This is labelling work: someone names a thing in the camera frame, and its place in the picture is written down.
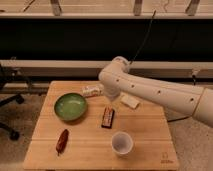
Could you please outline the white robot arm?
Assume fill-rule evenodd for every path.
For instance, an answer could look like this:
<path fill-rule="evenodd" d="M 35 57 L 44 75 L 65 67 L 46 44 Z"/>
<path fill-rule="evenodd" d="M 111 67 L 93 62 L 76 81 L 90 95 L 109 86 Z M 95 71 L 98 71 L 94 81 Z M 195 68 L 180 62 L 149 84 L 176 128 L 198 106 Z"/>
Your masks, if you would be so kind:
<path fill-rule="evenodd" d="M 138 77 L 130 75 L 129 69 L 130 62 L 117 56 L 99 73 L 111 101 L 126 92 L 213 127 L 213 89 Z"/>

